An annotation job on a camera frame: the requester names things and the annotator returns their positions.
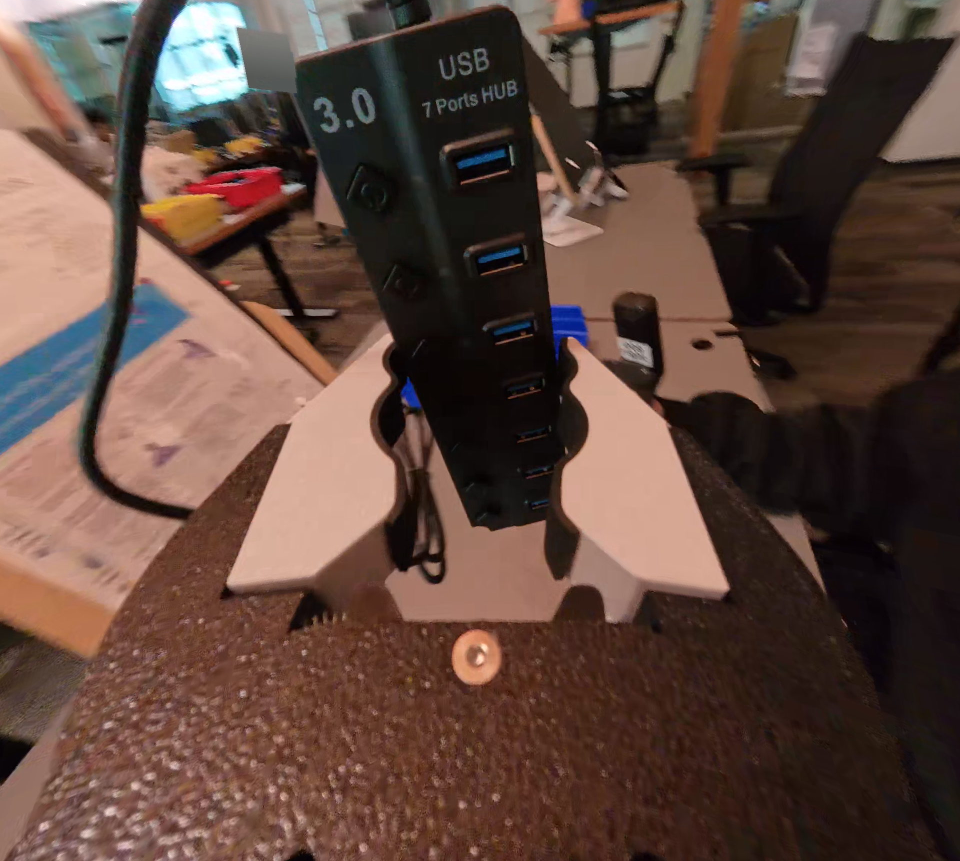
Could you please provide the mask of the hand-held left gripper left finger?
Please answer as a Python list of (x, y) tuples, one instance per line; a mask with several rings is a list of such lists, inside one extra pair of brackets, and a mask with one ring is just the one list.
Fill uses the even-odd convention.
[(345, 614), (395, 569), (388, 530), (402, 515), (403, 382), (383, 336), (291, 421), (225, 581), (232, 595), (304, 593)]

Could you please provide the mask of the black office chair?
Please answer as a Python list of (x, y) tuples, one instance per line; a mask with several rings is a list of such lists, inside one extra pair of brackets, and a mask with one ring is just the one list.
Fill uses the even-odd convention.
[(678, 162), (679, 174), (712, 178), (714, 203), (698, 223), (735, 326), (769, 327), (823, 307), (842, 217), (955, 43), (855, 35), (762, 201), (731, 200), (735, 172), (752, 165), (744, 154)]

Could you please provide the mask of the black standing desk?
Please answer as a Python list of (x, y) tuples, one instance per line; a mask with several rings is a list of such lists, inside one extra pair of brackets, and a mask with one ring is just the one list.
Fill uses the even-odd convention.
[[(659, 125), (659, 84), (685, 13), (683, 0), (582, 0), (580, 19), (538, 31), (547, 39), (549, 55), (564, 60), (568, 87), (572, 87), (572, 49), (581, 40), (590, 43), (597, 85), (592, 140), (602, 155), (624, 160), (648, 153)], [(664, 16), (671, 22), (650, 78), (641, 85), (613, 86), (614, 35)]]

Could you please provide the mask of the white stand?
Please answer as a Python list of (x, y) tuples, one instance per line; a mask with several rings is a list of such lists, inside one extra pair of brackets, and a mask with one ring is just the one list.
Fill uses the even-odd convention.
[(608, 166), (600, 149), (593, 142), (586, 142), (593, 164), (581, 170), (578, 185), (573, 186), (567, 168), (574, 173), (580, 168), (571, 159), (560, 158), (543, 119), (535, 111), (531, 112), (531, 125), (536, 146), (548, 168), (537, 171), (535, 176), (544, 243), (566, 248), (601, 235), (601, 226), (580, 219), (577, 214), (594, 207), (606, 207), (607, 203), (627, 201), (630, 193), (626, 185)]

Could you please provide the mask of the large printed cardboard box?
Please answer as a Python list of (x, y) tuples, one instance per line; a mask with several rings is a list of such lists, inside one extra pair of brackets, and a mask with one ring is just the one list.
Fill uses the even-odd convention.
[[(91, 485), (78, 428), (109, 307), (112, 212), (24, 135), (1, 142), (2, 621), (93, 657), (178, 523)], [(97, 457), (125, 490), (200, 506), (322, 383), (210, 279), (139, 237)]]

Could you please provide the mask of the lit screen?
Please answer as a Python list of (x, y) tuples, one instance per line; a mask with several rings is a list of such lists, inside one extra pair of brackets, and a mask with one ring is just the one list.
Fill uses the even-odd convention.
[(237, 35), (244, 29), (246, 19), (234, 3), (186, 4), (167, 35), (154, 79), (171, 111), (231, 102), (248, 92)]

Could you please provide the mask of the person's right forearm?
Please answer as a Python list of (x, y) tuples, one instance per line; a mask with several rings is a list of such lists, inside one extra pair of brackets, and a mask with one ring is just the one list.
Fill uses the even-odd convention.
[(884, 543), (909, 529), (958, 537), (957, 368), (892, 387), (867, 407), (762, 411), (726, 391), (660, 403), (666, 421), (764, 509)]

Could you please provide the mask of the blue plastic bin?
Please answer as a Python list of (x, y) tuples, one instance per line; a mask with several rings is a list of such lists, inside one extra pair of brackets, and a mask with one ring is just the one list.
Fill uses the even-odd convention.
[[(559, 357), (562, 339), (574, 339), (582, 347), (590, 345), (590, 330), (582, 307), (572, 304), (551, 305), (551, 326), (555, 358)], [(414, 385), (408, 379), (402, 387), (401, 398), (406, 408), (421, 410), (422, 405)]]

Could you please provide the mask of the black usb hub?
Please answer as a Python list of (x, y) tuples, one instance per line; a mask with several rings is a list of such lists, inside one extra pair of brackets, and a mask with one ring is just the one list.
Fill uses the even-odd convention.
[(401, 370), (491, 531), (546, 519), (565, 453), (523, 43), (493, 5), (294, 62)]

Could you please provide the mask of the red plastic bin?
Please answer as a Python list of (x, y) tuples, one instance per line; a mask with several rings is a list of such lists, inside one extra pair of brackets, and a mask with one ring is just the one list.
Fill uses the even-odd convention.
[(184, 185), (186, 195), (212, 195), (229, 206), (230, 212), (244, 211), (282, 194), (284, 177), (278, 167), (216, 171)]

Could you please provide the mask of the wooden table with black legs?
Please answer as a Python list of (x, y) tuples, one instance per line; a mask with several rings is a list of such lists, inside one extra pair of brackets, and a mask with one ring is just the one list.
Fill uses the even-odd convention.
[(275, 312), (287, 320), (308, 322), (336, 319), (335, 308), (308, 308), (297, 293), (271, 242), (271, 235), (291, 222), (294, 211), (307, 202), (306, 186), (291, 183), (280, 192), (247, 207), (238, 214), (224, 216), (216, 226), (197, 238), (181, 243), (179, 249), (201, 267), (213, 270), (249, 248), (258, 251), (273, 284), (282, 296), (285, 308)]

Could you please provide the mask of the wooden post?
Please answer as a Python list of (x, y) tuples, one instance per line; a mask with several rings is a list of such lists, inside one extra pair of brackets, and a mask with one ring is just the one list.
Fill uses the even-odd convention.
[(737, 55), (745, 1), (715, 0), (692, 106), (693, 121), (687, 151), (690, 159), (709, 157), (715, 151)]

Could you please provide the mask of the yellow plastic bin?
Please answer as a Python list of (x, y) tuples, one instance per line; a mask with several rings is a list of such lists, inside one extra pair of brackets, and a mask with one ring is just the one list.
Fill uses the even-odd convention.
[(217, 195), (173, 195), (141, 205), (144, 221), (178, 243), (192, 242), (216, 229), (224, 216)]

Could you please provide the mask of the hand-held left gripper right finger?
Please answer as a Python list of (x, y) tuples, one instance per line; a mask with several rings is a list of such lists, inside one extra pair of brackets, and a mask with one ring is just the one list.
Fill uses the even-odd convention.
[(730, 583), (667, 423), (576, 339), (558, 350), (544, 556), (555, 619), (633, 622), (647, 595), (721, 602)]

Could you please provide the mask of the black cylinder with label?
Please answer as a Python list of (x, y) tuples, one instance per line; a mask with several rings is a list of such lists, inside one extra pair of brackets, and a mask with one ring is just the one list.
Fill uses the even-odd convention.
[(647, 400), (656, 394), (665, 371), (658, 303), (649, 294), (624, 291), (612, 304), (618, 376)]

